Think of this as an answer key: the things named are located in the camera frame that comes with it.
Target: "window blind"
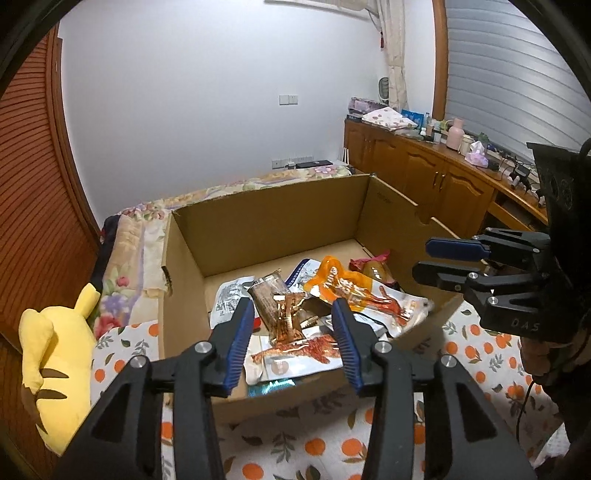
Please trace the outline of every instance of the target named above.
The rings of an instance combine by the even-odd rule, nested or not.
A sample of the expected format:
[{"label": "window blind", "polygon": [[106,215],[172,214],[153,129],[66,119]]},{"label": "window blind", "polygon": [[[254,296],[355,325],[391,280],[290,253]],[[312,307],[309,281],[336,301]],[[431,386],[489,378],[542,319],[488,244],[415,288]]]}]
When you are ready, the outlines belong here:
[{"label": "window blind", "polygon": [[507,0],[446,0],[446,118],[525,160],[527,142],[578,150],[591,137],[591,102],[538,28]]}]

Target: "yellow plush toy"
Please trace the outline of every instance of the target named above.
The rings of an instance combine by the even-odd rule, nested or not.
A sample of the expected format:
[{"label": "yellow plush toy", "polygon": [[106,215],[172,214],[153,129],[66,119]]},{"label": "yellow plush toy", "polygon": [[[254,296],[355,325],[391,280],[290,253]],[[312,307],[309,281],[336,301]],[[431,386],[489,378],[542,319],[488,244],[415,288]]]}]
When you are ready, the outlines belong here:
[{"label": "yellow plush toy", "polygon": [[90,411],[90,364],[95,336],[86,318],[100,294],[88,284],[74,309],[25,310],[21,396],[47,448],[62,455]]}]

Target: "plush toy arm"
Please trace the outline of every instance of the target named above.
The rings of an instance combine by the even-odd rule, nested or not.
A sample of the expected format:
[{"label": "plush toy arm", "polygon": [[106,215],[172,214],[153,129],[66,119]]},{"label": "plush toy arm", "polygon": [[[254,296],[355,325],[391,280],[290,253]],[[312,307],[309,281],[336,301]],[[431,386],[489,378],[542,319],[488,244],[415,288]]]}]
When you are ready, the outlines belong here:
[{"label": "plush toy arm", "polygon": [[86,287],[82,289],[78,300],[76,300],[76,306],[74,310],[80,313],[84,318],[88,318],[88,315],[92,313],[92,310],[96,306],[96,302],[99,301],[100,293],[96,291],[92,283],[86,284]]},{"label": "plush toy arm", "polygon": [[53,323],[35,310],[27,309],[21,315],[18,337],[22,346],[22,383],[33,394],[43,385],[39,366],[53,336]]}]

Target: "cardboard box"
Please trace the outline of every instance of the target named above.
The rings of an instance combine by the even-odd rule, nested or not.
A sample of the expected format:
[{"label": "cardboard box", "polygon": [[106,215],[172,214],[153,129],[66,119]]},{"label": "cardboard box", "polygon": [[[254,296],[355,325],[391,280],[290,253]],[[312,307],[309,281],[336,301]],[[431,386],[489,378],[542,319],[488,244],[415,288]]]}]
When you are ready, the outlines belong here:
[{"label": "cardboard box", "polygon": [[[160,299],[160,358],[180,354],[210,335],[208,313],[217,288],[278,268],[287,278],[304,258],[351,258],[391,251],[388,266],[403,290],[432,299],[427,320],[396,339],[412,348],[443,325],[462,296],[418,285],[415,262],[425,241],[453,236],[436,219],[419,220],[417,205],[377,177],[356,175],[240,192],[181,208],[169,216],[163,270],[170,281]],[[346,385],[341,369],[305,377],[302,385],[249,398],[244,375],[228,399],[213,404],[216,421],[236,423],[294,406]]]}]

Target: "pink thermos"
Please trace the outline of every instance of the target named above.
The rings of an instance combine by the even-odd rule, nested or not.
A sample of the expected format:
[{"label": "pink thermos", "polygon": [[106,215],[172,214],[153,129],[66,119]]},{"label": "pink thermos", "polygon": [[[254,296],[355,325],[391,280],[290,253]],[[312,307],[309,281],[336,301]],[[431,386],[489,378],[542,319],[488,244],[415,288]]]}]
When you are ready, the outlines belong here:
[{"label": "pink thermos", "polygon": [[449,132],[447,133],[447,146],[452,150],[458,150],[460,148],[460,144],[462,143],[462,138],[464,136],[464,130],[462,127],[464,126],[464,120],[459,118],[455,118],[453,120],[453,125],[450,127]]}]

